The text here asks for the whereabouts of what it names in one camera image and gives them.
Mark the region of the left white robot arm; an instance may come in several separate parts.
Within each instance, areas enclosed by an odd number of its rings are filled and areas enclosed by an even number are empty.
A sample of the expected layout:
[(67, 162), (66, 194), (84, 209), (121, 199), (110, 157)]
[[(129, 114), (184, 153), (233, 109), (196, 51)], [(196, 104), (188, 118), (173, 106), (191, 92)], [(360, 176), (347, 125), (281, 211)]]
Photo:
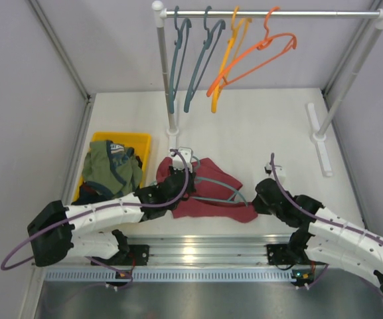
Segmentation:
[(85, 205), (49, 203), (27, 227), (35, 264), (51, 266), (76, 257), (125, 262), (130, 248), (119, 226), (175, 210), (195, 190), (194, 179), (189, 170), (171, 168), (162, 182), (123, 197)]

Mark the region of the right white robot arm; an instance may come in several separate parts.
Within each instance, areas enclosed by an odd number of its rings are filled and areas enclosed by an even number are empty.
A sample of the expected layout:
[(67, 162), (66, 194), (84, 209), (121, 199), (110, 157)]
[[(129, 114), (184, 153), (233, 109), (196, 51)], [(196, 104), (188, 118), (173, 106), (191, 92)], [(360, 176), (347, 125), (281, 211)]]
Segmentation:
[(321, 202), (285, 191), (274, 179), (256, 185), (257, 213), (294, 228), (286, 244), (268, 248), (271, 265), (321, 263), (366, 280), (383, 294), (383, 237), (333, 213)]

